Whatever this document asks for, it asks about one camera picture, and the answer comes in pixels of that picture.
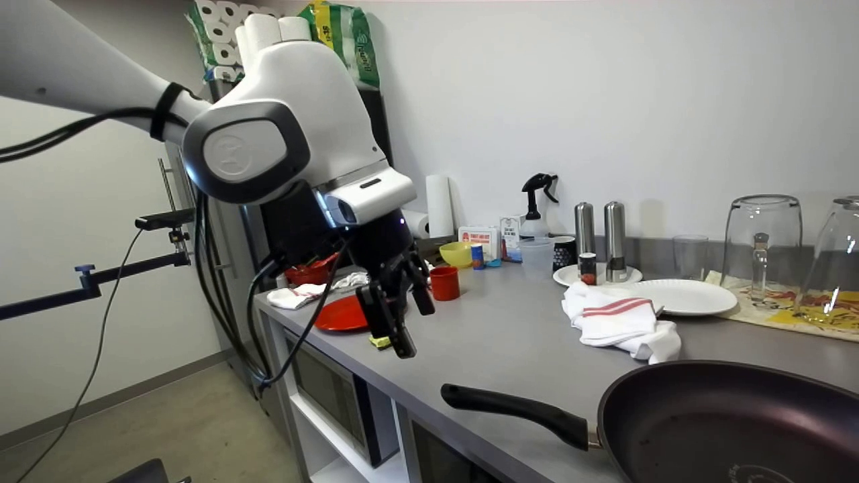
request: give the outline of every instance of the red object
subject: red object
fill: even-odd
[[[650,306],[650,299],[646,298],[620,298],[607,306],[587,306],[587,307],[581,307],[581,317],[615,317],[615,313],[631,310],[635,306]]]
[[[290,266],[285,271],[285,281],[290,286],[297,286],[297,285],[324,285],[326,281],[326,273],[332,269],[332,263],[337,259],[337,252],[326,255],[326,257],[318,257],[318,259],[312,259],[312,263],[302,263],[302,266]]]
[[[318,317],[316,328],[326,332],[356,332],[368,328],[368,317],[360,307],[353,295],[326,302]]]
[[[430,291],[434,299],[459,298],[459,271],[454,266],[441,266],[430,273]]]

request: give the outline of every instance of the black pole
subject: black pole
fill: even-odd
[[[151,257],[151,259],[140,259],[140,263],[129,263],[124,269],[106,269],[106,271],[96,271],[96,273],[92,273],[93,266],[78,266],[74,269],[78,279],[81,279],[78,290],[0,306],[0,321],[12,318],[12,317],[23,317],[33,310],[47,310],[57,306],[70,306],[70,302],[98,298],[102,295],[98,285],[120,279],[120,275],[133,275],[133,273],[152,271],[161,266],[188,266],[188,263],[191,259],[184,252],[172,252],[164,257]]]

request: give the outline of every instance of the pan handle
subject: pan handle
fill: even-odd
[[[473,388],[473,387],[457,387],[457,383],[442,383],[441,396],[451,407],[462,411],[486,411],[486,413],[504,413],[504,415],[517,415],[529,418],[549,432],[556,432],[563,443],[587,451],[587,422],[576,418],[560,407],[516,396],[516,395],[501,395],[501,391],[486,391],[486,388]]]

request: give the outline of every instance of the pepper shaker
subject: pepper shaker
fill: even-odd
[[[624,215],[620,202],[610,202],[603,207],[603,223],[607,223],[607,271],[612,281],[622,281],[628,275],[624,271]]]
[[[595,252],[595,247],[594,247],[594,207],[587,202],[575,207],[575,247],[576,247],[576,257],[581,257],[581,252]]]

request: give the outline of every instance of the white napkin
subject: white napkin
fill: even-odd
[[[569,285],[560,299],[572,328],[581,329],[586,345],[618,345],[634,358],[650,364],[674,358],[678,354],[678,334],[674,321],[658,321],[646,298],[634,298],[620,286]]]
[[[330,291],[363,286],[368,281],[371,279],[365,271],[352,271],[352,273],[340,275],[337,281],[332,281]],[[278,307],[297,310],[301,306],[316,299],[322,291],[324,291],[324,285],[297,285],[297,286],[271,290],[266,298]]]

